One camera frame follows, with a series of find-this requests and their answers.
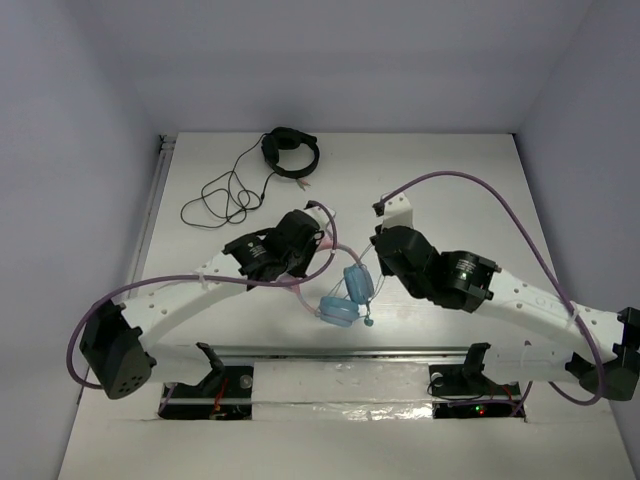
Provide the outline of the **pink blue cat-ear headphones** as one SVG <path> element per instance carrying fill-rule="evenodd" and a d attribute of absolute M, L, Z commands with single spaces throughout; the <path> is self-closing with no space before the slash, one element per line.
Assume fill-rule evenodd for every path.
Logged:
<path fill-rule="evenodd" d="M 354 263 L 343 269 L 342 278 L 320 298 L 316 306 L 304 298 L 299 286 L 288 287 L 288 290 L 311 315 L 325 323 L 348 328 L 362 321 L 365 326 L 371 327 L 374 323 L 371 303 L 379 289 L 364 263 L 371 246 L 357 253 L 351 247 L 338 243 L 336 250 L 346 253 Z"/>

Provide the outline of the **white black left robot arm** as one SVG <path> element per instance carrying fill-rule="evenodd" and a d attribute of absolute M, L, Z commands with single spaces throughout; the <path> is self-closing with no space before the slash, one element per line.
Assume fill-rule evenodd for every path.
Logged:
<path fill-rule="evenodd" d="M 168 383 L 200 397 L 215 395 L 225 366 L 205 341 L 174 347 L 169 332 L 200 312 L 255 287 L 292 288 L 311 280 L 307 269 L 328 233 L 334 212 L 310 202 L 270 228 L 238 237 L 194 273 L 155 277 L 134 288 L 157 288 L 121 303 L 115 291 L 83 317 L 71 344 L 78 347 L 111 400 L 132 395 L 148 382 Z"/>

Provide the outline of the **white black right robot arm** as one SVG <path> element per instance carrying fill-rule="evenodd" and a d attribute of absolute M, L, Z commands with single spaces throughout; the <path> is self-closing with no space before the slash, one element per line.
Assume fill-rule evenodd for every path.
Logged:
<path fill-rule="evenodd" d="M 495 383 L 568 382 L 613 401 L 633 398 L 639 381 L 639 312 L 564 304 L 553 293 L 466 251 L 438 252 L 418 231 L 379 227 L 371 238 L 382 272 L 416 299 L 516 325 L 547 345 L 469 347 L 463 374 Z"/>

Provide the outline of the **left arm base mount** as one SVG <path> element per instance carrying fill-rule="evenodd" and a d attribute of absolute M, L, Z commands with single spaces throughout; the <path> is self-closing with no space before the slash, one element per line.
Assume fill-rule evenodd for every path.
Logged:
<path fill-rule="evenodd" d="M 252 364 L 227 365 L 207 343 L 196 348 L 207 358 L 208 371 L 196 384 L 163 386 L 157 414 L 164 420 L 242 421 L 252 419 Z"/>

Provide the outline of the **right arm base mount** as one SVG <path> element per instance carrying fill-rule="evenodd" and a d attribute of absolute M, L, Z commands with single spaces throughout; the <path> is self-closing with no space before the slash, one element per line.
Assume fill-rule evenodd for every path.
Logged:
<path fill-rule="evenodd" d="M 485 375 L 488 343 L 472 344 L 458 363 L 429 367 L 427 393 L 436 420 L 526 417 L 518 383 L 499 384 Z"/>

